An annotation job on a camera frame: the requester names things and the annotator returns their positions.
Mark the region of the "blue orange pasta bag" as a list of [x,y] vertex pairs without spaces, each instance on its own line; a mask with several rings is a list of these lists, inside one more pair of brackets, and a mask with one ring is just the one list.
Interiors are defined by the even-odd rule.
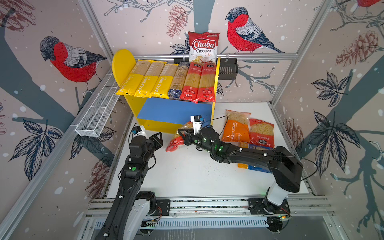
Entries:
[[[240,147],[245,148],[245,149],[254,149],[254,150],[271,150],[272,149],[269,147],[263,147],[263,146],[258,146],[258,145],[254,145],[254,144],[244,143],[244,142],[240,143]],[[238,163],[238,168],[262,172],[262,173],[271,173],[268,169],[265,170],[265,169],[262,169],[260,167],[255,167],[255,166],[251,166],[251,165],[247,165],[247,164],[241,164],[241,163]]]

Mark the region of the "orange macaroni bag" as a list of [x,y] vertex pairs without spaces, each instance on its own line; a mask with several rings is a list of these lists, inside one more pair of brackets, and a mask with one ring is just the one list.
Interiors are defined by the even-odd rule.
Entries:
[[223,142],[249,143],[249,125],[251,113],[226,110],[228,121],[222,134]]

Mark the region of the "red spaghetti bag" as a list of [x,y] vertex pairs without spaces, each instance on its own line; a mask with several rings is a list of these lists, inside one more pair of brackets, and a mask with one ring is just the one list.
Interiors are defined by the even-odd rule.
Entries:
[[197,101],[213,103],[215,97],[216,64],[206,63],[203,65],[202,75],[198,88]]
[[203,66],[197,63],[191,63],[186,80],[182,89],[180,99],[183,101],[189,101],[197,103],[197,95],[202,75]]

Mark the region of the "red short pasta bag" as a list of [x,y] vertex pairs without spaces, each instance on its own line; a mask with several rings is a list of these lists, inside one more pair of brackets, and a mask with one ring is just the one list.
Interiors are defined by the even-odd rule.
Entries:
[[250,119],[250,141],[254,145],[274,148],[274,125],[263,120]]

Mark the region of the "red macaroni bag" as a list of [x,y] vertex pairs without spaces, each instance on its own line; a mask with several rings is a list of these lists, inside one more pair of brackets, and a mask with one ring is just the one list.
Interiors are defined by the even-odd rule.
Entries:
[[[193,123],[191,121],[187,122],[181,127],[182,130],[191,129],[191,128],[193,128]],[[179,146],[182,146],[182,145],[184,145],[184,140],[179,135],[178,131],[176,131],[176,133],[174,134],[173,138],[171,139],[171,141],[169,142],[166,148],[166,152],[174,152],[179,148]]]

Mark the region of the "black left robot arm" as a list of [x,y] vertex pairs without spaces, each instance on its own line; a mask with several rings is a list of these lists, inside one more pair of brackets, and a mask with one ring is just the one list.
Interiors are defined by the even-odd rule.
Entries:
[[148,162],[155,158],[155,151],[163,146],[162,133],[149,138],[138,135],[130,143],[130,154],[120,174],[117,195],[97,240],[133,240],[148,214],[156,210],[156,196],[151,191],[141,191],[150,169]]

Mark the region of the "blue spaghetti bag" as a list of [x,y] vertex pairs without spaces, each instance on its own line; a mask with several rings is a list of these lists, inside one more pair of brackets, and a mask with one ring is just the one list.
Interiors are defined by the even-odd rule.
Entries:
[[168,91],[168,97],[170,99],[179,99],[184,87],[184,83],[188,74],[190,63],[181,62],[176,70],[174,78],[172,80],[170,89]]

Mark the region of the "black wall basket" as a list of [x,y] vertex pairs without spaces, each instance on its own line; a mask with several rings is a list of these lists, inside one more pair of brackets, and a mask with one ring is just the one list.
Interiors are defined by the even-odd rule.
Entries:
[[235,80],[239,73],[239,66],[236,58],[224,59],[219,64],[218,80]]

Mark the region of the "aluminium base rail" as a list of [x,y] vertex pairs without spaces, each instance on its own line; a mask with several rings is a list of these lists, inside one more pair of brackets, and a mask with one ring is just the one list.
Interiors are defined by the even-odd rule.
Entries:
[[262,213],[261,196],[157,199],[153,214],[139,221],[142,232],[208,228],[268,228],[280,232],[294,217],[331,217],[328,199],[312,194],[289,195],[274,215]]

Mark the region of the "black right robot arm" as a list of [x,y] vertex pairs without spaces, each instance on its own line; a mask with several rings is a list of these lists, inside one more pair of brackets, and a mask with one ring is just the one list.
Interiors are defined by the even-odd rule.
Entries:
[[286,148],[278,146],[270,150],[241,148],[220,140],[211,127],[202,128],[195,134],[193,129],[178,129],[186,146],[195,145],[205,150],[218,163],[246,164],[271,172],[275,178],[267,192],[268,203],[281,206],[290,193],[298,193],[301,186],[303,164]]

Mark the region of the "yellow pink blue shelf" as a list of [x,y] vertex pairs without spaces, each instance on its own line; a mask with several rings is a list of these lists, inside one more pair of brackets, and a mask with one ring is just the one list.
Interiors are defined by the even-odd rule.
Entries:
[[[119,50],[115,53],[112,70],[119,86],[128,78],[137,60],[152,60],[155,56],[135,57],[129,50]],[[138,125],[147,131],[174,134],[188,122],[191,116],[201,115],[205,124],[213,122],[215,103],[192,103],[180,100],[161,98],[138,98],[124,95]]]

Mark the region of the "yellow Pastatime spaghetti bag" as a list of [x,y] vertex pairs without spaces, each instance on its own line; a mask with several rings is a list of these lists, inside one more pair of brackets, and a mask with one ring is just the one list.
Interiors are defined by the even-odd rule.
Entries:
[[142,82],[139,84],[134,96],[140,98],[149,98],[155,83],[157,82],[166,62],[152,61]]
[[150,93],[150,98],[169,99],[168,91],[174,79],[179,64],[165,64],[157,82]]
[[116,95],[133,96],[150,68],[152,61],[138,60]]

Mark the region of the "Chuba cassava chips bag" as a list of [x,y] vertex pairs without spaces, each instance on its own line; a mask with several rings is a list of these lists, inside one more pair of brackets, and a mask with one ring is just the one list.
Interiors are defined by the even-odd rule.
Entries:
[[219,33],[202,33],[189,32],[190,62],[197,64],[215,63],[218,46]]

